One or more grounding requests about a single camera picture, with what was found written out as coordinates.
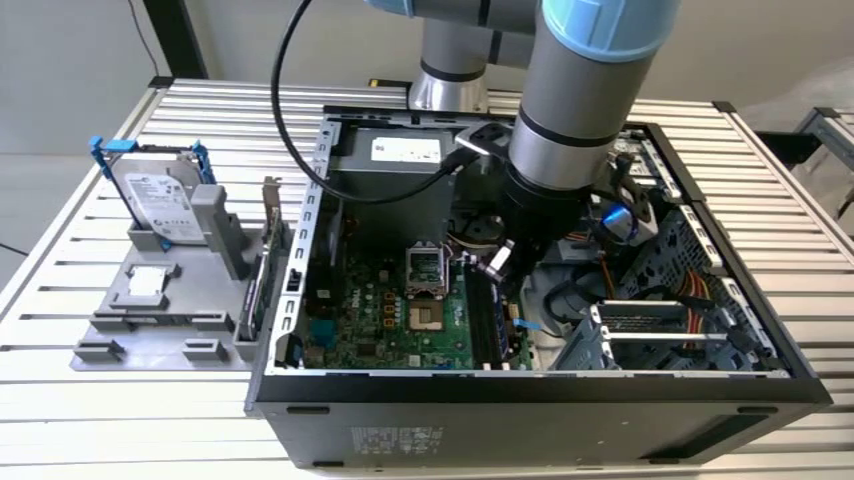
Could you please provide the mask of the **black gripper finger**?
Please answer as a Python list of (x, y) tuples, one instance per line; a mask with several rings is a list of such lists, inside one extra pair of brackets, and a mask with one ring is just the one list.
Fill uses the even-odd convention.
[(484, 272), (496, 284), (516, 284), (523, 279), (526, 265), (524, 245), (506, 239), (486, 263)]

